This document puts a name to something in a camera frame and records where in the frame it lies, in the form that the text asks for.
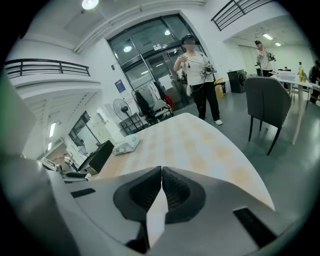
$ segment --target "electric fan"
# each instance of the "electric fan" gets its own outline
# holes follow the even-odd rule
[[[135,122],[131,118],[132,113],[130,107],[123,99],[116,98],[113,102],[113,109],[118,118],[120,118],[122,121],[129,118],[130,121],[133,123],[134,127],[137,129],[137,131],[139,130]]]

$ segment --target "window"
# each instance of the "window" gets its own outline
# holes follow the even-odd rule
[[[134,66],[129,71],[125,72],[125,74],[133,89],[152,80],[152,76],[144,62]]]
[[[87,111],[85,111],[82,116],[80,116],[79,120],[75,123],[73,128],[69,133],[69,137],[74,142],[77,147],[84,146],[81,140],[78,137],[78,133],[86,126],[86,123],[90,120],[90,116]]]
[[[172,32],[166,28],[160,19],[156,19],[129,31],[132,41],[140,53],[153,50],[154,46],[173,43]]]
[[[129,36],[128,33],[124,33],[110,42],[113,53],[120,65],[139,55]]]
[[[165,16],[128,28],[109,40],[109,44],[118,62],[123,65],[139,54],[153,50],[154,46],[174,43],[190,33],[179,16]]]
[[[178,16],[163,17],[164,21],[172,29],[172,33],[177,40],[181,40],[185,35],[191,34],[186,25]]]

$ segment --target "bottle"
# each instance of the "bottle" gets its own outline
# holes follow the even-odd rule
[[[302,67],[302,63],[299,62],[299,81],[304,82],[305,76],[304,76],[304,69]]]

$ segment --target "white device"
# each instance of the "white device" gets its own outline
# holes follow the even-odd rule
[[[41,164],[47,169],[56,172],[57,164],[55,162],[50,161],[49,159],[43,157],[41,159]]]

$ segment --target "office chair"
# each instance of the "office chair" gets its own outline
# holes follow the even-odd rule
[[[267,153],[269,156],[291,106],[290,96],[276,79],[258,76],[249,77],[245,81],[245,93],[248,114],[251,116],[248,141],[251,139],[254,118],[260,120],[259,131],[261,131],[262,122],[278,128]]]

